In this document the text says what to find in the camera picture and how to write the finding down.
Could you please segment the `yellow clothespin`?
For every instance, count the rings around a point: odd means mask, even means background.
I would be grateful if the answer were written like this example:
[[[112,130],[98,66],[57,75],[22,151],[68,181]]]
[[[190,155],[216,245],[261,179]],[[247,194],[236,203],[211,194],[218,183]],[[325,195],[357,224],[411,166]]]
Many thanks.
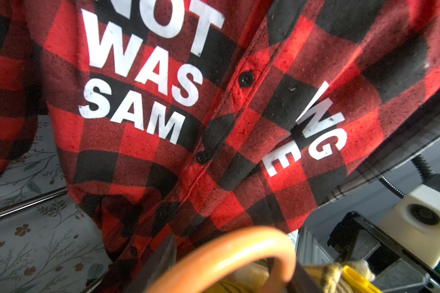
[[[371,284],[366,278],[359,275],[359,273],[350,266],[343,267],[342,277],[357,293],[382,293],[382,291]]]

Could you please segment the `yellow plaid long-sleeve shirt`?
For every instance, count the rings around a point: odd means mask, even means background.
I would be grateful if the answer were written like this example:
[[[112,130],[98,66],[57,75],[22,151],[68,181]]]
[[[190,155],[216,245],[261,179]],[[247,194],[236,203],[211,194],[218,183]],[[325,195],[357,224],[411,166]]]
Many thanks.
[[[222,278],[205,291],[207,293],[259,293],[272,276],[270,274],[271,264],[271,262],[266,261],[248,264]],[[303,267],[324,293],[356,293],[342,277],[344,266],[350,266],[370,283],[375,279],[374,273],[370,270],[369,264],[365,260],[333,262]],[[276,292],[287,293],[287,284],[285,283],[276,289]]]

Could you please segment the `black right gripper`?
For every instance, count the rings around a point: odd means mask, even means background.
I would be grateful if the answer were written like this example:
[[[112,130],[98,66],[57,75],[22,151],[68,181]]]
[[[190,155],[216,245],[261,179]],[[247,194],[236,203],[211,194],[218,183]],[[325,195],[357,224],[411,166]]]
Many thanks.
[[[440,273],[356,211],[336,225],[327,245],[338,261],[367,261],[372,284],[384,293],[440,293]]]

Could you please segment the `orange plastic hanger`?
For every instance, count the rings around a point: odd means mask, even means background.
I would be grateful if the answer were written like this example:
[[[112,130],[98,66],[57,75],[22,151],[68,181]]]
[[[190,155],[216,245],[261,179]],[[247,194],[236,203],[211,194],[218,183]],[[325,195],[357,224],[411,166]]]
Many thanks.
[[[184,257],[147,290],[148,293],[201,293],[221,278],[257,260],[275,259],[260,293],[274,293],[288,283],[296,266],[295,249],[273,227],[243,228],[225,234]]]

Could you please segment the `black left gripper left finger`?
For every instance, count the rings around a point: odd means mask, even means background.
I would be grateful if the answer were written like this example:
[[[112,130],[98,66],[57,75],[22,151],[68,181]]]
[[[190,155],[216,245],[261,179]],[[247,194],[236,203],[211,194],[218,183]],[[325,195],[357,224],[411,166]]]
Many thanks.
[[[157,248],[156,252],[147,260],[138,275],[132,279],[124,289],[124,293],[144,293],[165,272],[176,263],[176,239],[171,234]]]

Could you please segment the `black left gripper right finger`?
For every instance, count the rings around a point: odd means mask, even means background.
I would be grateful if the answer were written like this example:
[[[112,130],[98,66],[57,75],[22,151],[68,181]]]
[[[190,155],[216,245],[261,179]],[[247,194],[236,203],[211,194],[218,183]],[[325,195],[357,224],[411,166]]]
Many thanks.
[[[323,293],[298,261],[292,279],[286,285],[286,291],[288,293]]]

